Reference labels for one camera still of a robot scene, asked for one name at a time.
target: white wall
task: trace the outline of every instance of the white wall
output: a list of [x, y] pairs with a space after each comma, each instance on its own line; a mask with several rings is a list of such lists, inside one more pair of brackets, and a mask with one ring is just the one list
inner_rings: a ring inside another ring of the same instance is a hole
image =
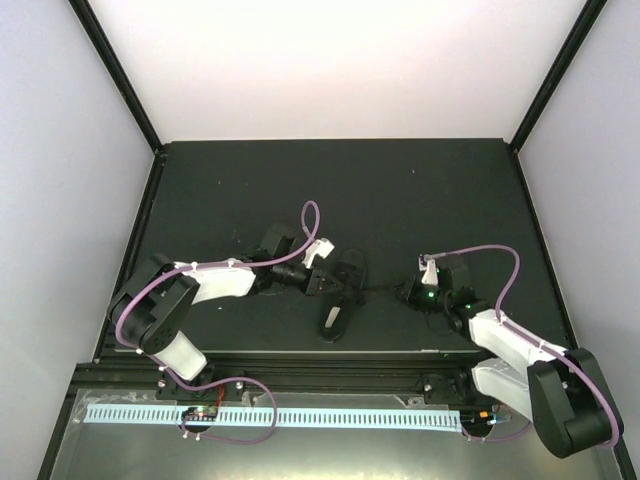
[[64, 0], [0, 2], [0, 476], [35, 478], [152, 155]]
[[584, 0], [92, 0], [163, 141], [510, 140]]
[[521, 159], [580, 343], [640, 468], [640, 2], [608, 2]]

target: gray floor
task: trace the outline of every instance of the gray floor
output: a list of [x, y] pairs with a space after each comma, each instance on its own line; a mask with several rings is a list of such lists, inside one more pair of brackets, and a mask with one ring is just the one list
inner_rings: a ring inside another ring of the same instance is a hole
[[[278, 398], [286, 406], [338, 404], [332, 396]], [[357, 404], [379, 407], [381, 402], [397, 408], [391, 397], [360, 398]], [[74, 418], [81, 420], [81, 410]], [[518, 419], [499, 427], [495, 434], [503, 436], [521, 428], [522, 422]], [[244, 428], [218, 430], [217, 433], [237, 438], [260, 433]], [[72, 421], [52, 478], [596, 480], [620, 477], [610, 451], [592, 449], [560, 460], [545, 450], [533, 430], [513, 442], [480, 444], [469, 443], [453, 433], [282, 428], [259, 445], [243, 447], [185, 440], [177, 427], [85, 425]]]

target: black metal frame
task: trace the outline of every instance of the black metal frame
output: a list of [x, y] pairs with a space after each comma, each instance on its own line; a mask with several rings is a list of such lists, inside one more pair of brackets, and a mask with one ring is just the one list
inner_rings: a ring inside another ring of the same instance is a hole
[[[131, 276], [133, 267], [136, 263], [142, 236], [147, 225], [151, 206], [164, 169], [166, 154], [162, 142], [156, 134], [149, 117], [144, 111], [144, 108], [126, 75], [124, 68], [113, 51], [113, 48], [111, 47], [104, 30], [100, 26], [89, 2], [87, 0], [69, 0], [69, 3], [73, 6], [80, 22], [87, 32], [87, 35], [91, 39], [94, 47], [109, 71], [109, 74], [118, 87], [125, 103], [129, 107], [132, 115], [138, 123], [138, 126], [147, 139], [149, 146], [155, 154], [153, 167], [145, 187], [144, 196], [136, 216], [123, 264], [116, 282], [115, 290], [117, 291]], [[567, 341], [573, 348], [577, 346], [576, 338], [569, 322], [569, 316], [560, 293], [560, 288], [549, 257], [549, 252], [546, 248], [540, 224], [531, 201], [529, 189], [522, 173], [518, 152], [522, 149], [522, 146], [533, 130], [536, 122], [540, 118], [544, 108], [553, 95], [553, 92], [569, 68], [571, 61], [578, 52], [582, 42], [586, 38], [605, 4], [606, 0], [587, 0], [573, 28], [571, 29], [571, 32], [569, 33], [569, 36], [551, 66], [551, 69], [540, 86], [536, 97], [522, 120], [513, 140], [509, 145], [506, 145], [506, 148], [509, 148], [512, 153], [513, 167], [517, 169], [522, 188], [527, 198], [529, 212], [534, 221], [538, 240], [544, 251], [545, 262], [549, 271], [549, 276], [552, 279], [556, 300], [562, 309], [565, 328], [568, 332]], [[93, 363], [80, 364], [76, 368], [54, 428], [51, 442], [44, 457], [38, 479], [44, 480], [49, 478], [53, 471], [55, 458], [58, 454], [66, 424], [69, 420], [73, 403], [79, 389], [157, 389], [157, 382], [160, 373], [158, 372], [156, 365], [135, 354], [117, 353], [112, 347], [110, 348], [110, 346], [106, 346], [105, 348], [105, 339], [107, 337], [108, 330], [109, 323], [105, 321], [98, 340], [98, 345], [94, 352]], [[335, 361], [329, 361], [326, 359], [320, 360], [319, 358], [314, 359], [313, 356], [308, 356], [306, 360], [301, 358], [286, 358], [286, 356], [282, 356], [281, 358], [273, 356], [270, 358], [260, 358], [259, 355], [253, 357], [247, 357], [245, 355], [243, 359], [235, 358], [232, 355], [208, 356], [212, 360], [215, 360], [217, 365], [220, 364], [223, 368], [226, 366], [241, 369], [243, 371], [250, 372], [252, 376], [262, 378], [269, 385], [273, 386], [276, 391], [286, 386], [288, 391], [291, 391], [292, 389], [302, 389], [306, 391], [344, 391], [345, 388], [352, 388], [357, 391], [393, 391], [396, 393], [402, 392], [415, 394], [416, 385], [420, 384], [421, 379], [424, 378], [424, 375], [427, 372], [433, 371], [433, 369], [441, 371], [443, 368], [460, 368], [460, 365], [454, 365], [451, 362], [438, 361], [437, 357], [433, 357], [433, 361], [429, 361], [425, 359], [416, 360], [414, 356], [404, 357], [402, 355], [398, 355], [397, 358], [393, 359], [385, 357], [385, 363], [381, 363], [379, 359], [375, 358], [375, 356], [370, 358], [366, 358], [366, 356], [359, 357], [355, 361], [350, 359], [348, 362], [344, 359], [336, 359]], [[337, 371], [344, 372], [345, 374], [343, 376], [336, 376], [335, 373]], [[356, 377], [363, 377], [364, 380], [358, 382], [357, 385], [354, 385], [354, 378]], [[636, 478], [624, 441], [621, 440], [616, 447], [615, 455], [623, 478]]]
[[578, 50], [580, 50], [582, 42], [587, 38], [591, 27], [593, 27], [593, 24], [598, 19], [598, 15], [600, 15], [606, 3], [607, 0], [587, 0], [582, 8], [567, 39], [564, 41], [562, 48], [560, 48], [560, 52], [558, 52], [556, 59], [553, 61], [547, 76], [544, 78], [542, 85], [540, 85], [540, 89], [527, 110], [524, 119], [520, 123], [513, 140], [511, 140], [511, 149], [516, 154], [522, 150], [524, 143], [527, 141], [527, 138], [529, 138], [547, 103], [551, 100], [553, 92], [556, 91], [562, 77], [564, 77], [569, 65], [571, 65], [573, 57], [575, 57]]

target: wire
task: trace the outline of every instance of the wire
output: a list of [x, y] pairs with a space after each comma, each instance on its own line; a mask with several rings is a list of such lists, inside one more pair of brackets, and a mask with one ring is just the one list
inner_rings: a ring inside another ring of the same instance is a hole
[[[307, 209], [309, 207], [313, 207], [314, 211], [315, 211], [315, 224], [313, 226], [313, 231], [309, 231], [309, 228], [307, 227], [307, 224], [305, 222], [305, 215], [307, 213]], [[316, 202], [314, 202], [313, 200], [308, 200], [304, 206], [302, 207], [302, 212], [300, 213], [300, 222], [302, 223], [302, 230], [305, 232], [305, 234], [307, 235], [307, 241], [304, 242], [304, 244], [298, 248], [296, 251], [285, 255], [284, 257], [281, 258], [276, 258], [274, 260], [268, 260], [265, 262], [247, 262], [247, 263], [243, 263], [243, 262], [233, 262], [231, 265], [236, 266], [236, 267], [252, 267], [252, 268], [258, 268], [258, 267], [270, 267], [272, 265], [277, 265], [279, 263], [284, 263], [284, 262], [288, 262], [289, 260], [291, 260], [292, 258], [297, 257], [298, 255], [302, 254], [307, 248], [309, 248], [309, 246], [315, 241], [315, 236], [318, 233], [318, 229], [320, 228], [320, 208], [318, 207], [318, 204]], [[201, 263], [199, 265], [197, 265], [195, 267], [196, 270], [207, 270], [209, 268], [219, 268], [219, 267], [229, 267], [231, 266], [229, 264], [229, 262], [207, 262], [207, 263]], [[192, 265], [186, 265], [184, 267], [179, 267], [179, 268], [174, 268], [173, 270], [170, 270], [162, 275], [160, 275], [158, 278], [156, 278], [155, 280], [153, 280], [152, 282], [150, 282], [146, 287], [144, 287], [142, 290], [140, 290], [140, 292], [133, 297], [133, 299], [129, 302], [129, 304], [125, 307], [125, 309], [122, 311], [122, 313], [120, 314], [120, 317], [118, 318], [118, 321], [116, 322], [116, 339], [118, 340], [118, 342], [120, 342], [121, 344], [127, 346], [127, 347], [132, 347], [132, 348], [137, 348], [136, 345], [134, 345], [133, 343], [128, 342], [127, 340], [125, 340], [125, 338], [122, 336], [122, 326], [124, 325], [125, 320], [127, 319], [127, 317], [129, 316], [129, 314], [133, 311], [133, 309], [136, 307], [136, 305], [138, 305], [138, 303], [140, 303], [140, 301], [142, 301], [142, 299], [144, 297], [146, 297], [154, 288], [156, 288], [158, 285], [164, 283], [165, 281], [167, 281], [168, 279], [170, 279], [171, 277], [174, 277], [180, 273], [183, 272], [187, 272], [189, 270], [193, 270], [194, 267]]]
[[[313, 230], [312, 231], [309, 231], [309, 228], [307, 227], [307, 224], [306, 224], [306, 221], [305, 221], [305, 216], [306, 216], [306, 213], [307, 213], [307, 210], [309, 209], [309, 207], [313, 207], [313, 210], [315, 212], [315, 224], [313, 226]], [[206, 270], [208, 268], [230, 267], [232, 265], [233, 266], [237, 266], [237, 267], [258, 268], [258, 267], [269, 267], [269, 266], [272, 266], [272, 265], [277, 265], [279, 263], [287, 262], [287, 261], [297, 257], [298, 255], [302, 254], [315, 241], [315, 236], [317, 235], [318, 230], [320, 228], [320, 208], [318, 207], [318, 204], [316, 202], [314, 202], [313, 200], [308, 200], [307, 202], [305, 202], [304, 206], [302, 207], [302, 212], [300, 212], [300, 223], [302, 224], [302, 230], [307, 235], [307, 241], [304, 242], [304, 244], [300, 248], [298, 248], [296, 251], [291, 252], [290, 254], [285, 255], [284, 257], [276, 258], [274, 260], [269, 260], [269, 261], [265, 261], [265, 262], [251, 262], [251, 263], [249, 263], [249, 262], [248, 263], [233, 262], [232, 264], [230, 264], [229, 262], [208, 262], [208, 263], [202, 263], [200, 265], [197, 265], [195, 268], [197, 270]], [[136, 307], [136, 305], [138, 305], [138, 303], [140, 303], [140, 301], [144, 297], [146, 297], [158, 285], [160, 285], [163, 282], [167, 281], [171, 277], [174, 277], [175, 275], [178, 275], [178, 274], [180, 274], [182, 272], [189, 271], [189, 270], [191, 270], [193, 268], [194, 267], [192, 265], [188, 265], [188, 266], [185, 266], [185, 267], [174, 268], [173, 270], [170, 270], [169, 272], [166, 272], [166, 273], [160, 275], [158, 278], [156, 278], [155, 280], [150, 282], [135, 297], [133, 297], [131, 302], [129, 302], [129, 304], [122, 311], [122, 313], [120, 314], [120, 317], [118, 318], [118, 321], [116, 322], [116, 332], [115, 332], [115, 334], [116, 334], [116, 339], [118, 340], [118, 342], [120, 342], [121, 344], [126, 345], [128, 347], [137, 348], [136, 345], [132, 344], [131, 342], [128, 342], [122, 336], [122, 326], [124, 325], [124, 322], [126, 321], [126, 319], [129, 316], [129, 314], [133, 311], [133, 309]], [[182, 425], [181, 425], [181, 429], [182, 429], [182, 431], [184, 432], [185, 435], [199, 435], [198, 438], [208, 438], [208, 439], [211, 439], [211, 440], [218, 440], [220, 442], [230, 443], [230, 444], [234, 444], [234, 445], [255, 445], [256, 443], [260, 443], [260, 442], [266, 440], [267, 438], [269, 438], [271, 435], [273, 435], [273, 432], [275, 431], [275, 428], [276, 428], [276, 422], [277, 422], [277, 419], [278, 419], [278, 405], [276, 403], [276, 399], [273, 396], [273, 393], [271, 393], [271, 390], [269, 390], [267, 388], [267, 386], [264, 385], [262, 382], [259, 382], [258, 380], [255, 380], [255, 379], [249, 378], [249, 377], [229, 377], [229, 378], [223, 378], [222, 380], [218, 380], [218, 381], [209, 383], [207, 385], [200, 385], [200, 386], [194, 387], [194, 386], [191, 386], [191, 385], [185, 383], [173, 370], [171, 370], [166, 365], [164, 365], [156, 357], [150, 356], [149, 358], [151, 358], [154, 362], [156, 362], [161, 367], [165, 367], [166, 372], [171, 376], [171, 378], [173, 378], [173, 380], [176, 382], [176, 384], [180, 385], [185, 390], [188, 390], [188, 391], [191, 391], [191, 392], [199, 392], [199, 391], [202, 391], [202, 390], [208, 390], [210, 388], [215, 388], [215, 387], [218, 387], [218, 386], [222, 386], [225, 383], [230, 383], [230, 382], [250, 383], [252, 385], [256, 385], [256, 386], [260, 387], [267, 394], [267, 396], [269, 397], [269, 399], [271, 400], [271, 403], [273, 405], [273, 420], [271, 422], [271, 425], [269, 426], [269, 429], [267, 430], [267, 432], [264, 435], [260, 436], [260, 437], [257, 437], [257, 438], [251, 439], [251, 440], [238, 440], [238, 439], [234, 439], [234, 438], [220, 437], [220, 436], [217, 436], [217, 435], [206, 435], [206, 434], [202, 434], [202, 433], [201, 434], [194, 434], [193, 432], [189, 432], [189, 431], [186, 430], [186, 427], [185, 427], [186, 417], [183, 420]]]
[[[570, 371], [575, 373], [578, 376], [578, 378], [582, 380], [582, 382], [587, 386], [587, 388], [591, 391], [593, 396], [598, 400], [598, 402], [602, 406], [602, 409], [607, 415], [607, 419], [609, 420], [609, 423], [611, 425], [611, 439], [605, 443], [602, 443], [601, 445], [598, 445], [598, 447], [600, 448], [615, 447], [618, 441], [620, 440], [620, 428], [618, 427], [618, 421], [616, 420], [616, 417], [615, 417], [615, 414], [613, 413], [613, 409], [611, 408], [611, 405], [609, 405], [609, 402], [607, 401], [607, 399], [604, 397], [602, 392], [598, 389], [596, 384], [589, 378], [589, 376], [586, 373], [584, 373], [576, 364], [574, 364], [567, 357], [549, 348], [544, 344], [544, 342], [541, 343], [536, 338], [532, 337], [529, 333], [527, 333], [527, 331], [523, 330], [523, 328], [520, 327], [520, 325], [515, 323], [513, 320], [510, 320], [508, 318], [504, 318], [504, 319], [502, 318], [502, 310], [501, 310], [502, 301], [507, 296], [509, 289], [515, 282], [518, 276], [518, 273], [520, 271], [520, 255], [518, 255], [518, 252], [515, 249], [508, 247], [506, 245], [488, 244], [488, 245], [478, 245], [476, 247], [463, 248], [460, 250], [452, 250], [450, 252], [437, 253], [435, 255], [431, 255], [431, 258], [442, 258], [447, 255], [462, 255], [465, 253], [479, 252], [481, 250], [503, 250], [513, 255], [513, 258], [515, 260], [513, 265], [513, 272], [511, 272], [511, 276], [509, 277], [509, 280], [507, 280], [507, 283], [504, 285], [504, 287], [500, 291], [500, 294], [498, 295], [498, 299], [496, 300], [496, 308], [495, 308], [496, 318], [502, 323], [502, 325], [504, 325], [506, 328], [511, 330], [513, 333], [515, 333], [516, 335], [520, 336], [530, 344], [540, 348], [545, 353], [548, 353], [549, 355], [555, 357], [560, 362], [565, 364]], [[500, 439], [493, 439], [491, 441], [495, 443], [497, 441], [514, 440], [516, 438], [519, 438], [520, 436], [524, 435], [524, 433], [526, 433], [530, 425], [531, 424], [525, 427], [521, 432], [518, 432], [514, 435], [510, 435], [508, 437], [504, 437]], [[466, 432], [464, 429], [463, 429], [463, 433], [469, 439], [479, 438], [479, 437], [470, 436], [468, 432]]]
[[[151, 357], [151, 358], [154, 361], [156, 361], [157, 363], [160, 363], [154, 357]], [[207, 385], [200, 385], [199, 387], [194, 387], [194, 386], [191, 386], [191, 385], [185, 383], [171, 369], [167, 368], [167, 372], [169, 373], [169, 375], [171, 375], [171, 378], [173, 378], [173, 380], [178, 385], [180, 385], [182, 388], [184, 388], [185, 390], [188, 390], [190, 392], [197, 392], [197, 391], [200, 391], [200, 390], [207, 390], [209, 388], [215, 388], [215, 387], [224, 385], [225, 383], [231, 383], [231, 382], [251, 383], [252, 385], [256, 385], [256, 386], [260, 387], [262, 390], [264, 390], [264, 393], [267, 394], [267, 396], [269, 397], [269, 400], [271, 400], [271, 403], [273, 405], [273, 418], [271, 419], [271, 424], [269, 425], [269, 429], [267, 430], [267, 432], [264, 435], [261, 435], [261, 436], [259, 436], [257, 438], [252, 438], [250, 440], [240, 440], [240, 439], [237, 439], [237, 438], [227, 438], [227, 437], [221, 437], [221, 436], [218, 436], [218, 435], [208, 435], [208, 434], [204, 434], [204, 433], [196, 434], [196, 433], [188, 431], [187, 428], [186, 428], [186, 423], [187, 423], [188, 420], [190, 420], [190, 417], [183, 418], [182, 419], [182, 424], [180, 425], [180, 429], [182, 430], [182, 432], [185, 435], [199, 436], [200, 438], [206, 438], [206, 439], [209, 439], [209, 440], [218, 440], [219, 442], [230, 443], [232, 445], [255, 445], [256, 443], [264, 442], [267, 438], [269, 438], [271, 435], [273, 435], [273, 432], [275, 432], [276, 423], [278, 421], [278, 405], [276, 404], [276, 399], [274, 398], [273, 393], [271, 392], [271, 390], [269, 390], [267, 388], [267, 386], [265, 384], [263, 384], [262, 382], [259, 382], [258, 380], [254, 379], [254, 378], [249, 378], [249, 377], [229, 377], [229, 378], [223, 378], [222, 380], [218, 380], [216, 382], [209, 383]]]
[[220, 385], [218, 387], [218, 401], [216, 403], [216, 408], [220, 408], [220, 405], [222, 404], [222, 399], [224, 398], [224, 387], [222, 385]]

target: black table surface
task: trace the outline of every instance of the black table surface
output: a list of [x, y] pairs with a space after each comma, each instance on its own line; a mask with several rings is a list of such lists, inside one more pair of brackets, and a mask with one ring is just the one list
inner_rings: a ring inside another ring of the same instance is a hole
[[[238, 256], [273, 223], [298, 227], [308, 199], [320, 206], [319, 236], [336, 245], [331, 257], [353, 247], [365, 253], [369, 286], [414, 275], [419, 253], [514, 247], [522, 268], [503, 310], [543, 338], [567, 344], [525, 192], [498, 139], [174, 142], [138, 262], [154, 253], [185, 262]], [[513, 258], [491, 251], [467, 261], [478, 294], [495, 302]], [[369, 295], [335, 344], [317, 333], [321, 310], [321, 299], [274, 287], [195, 305], [183, 331], [211, 352], [477, 349], [447, 334], [444, 319], [427, 322], [389, 294]]]

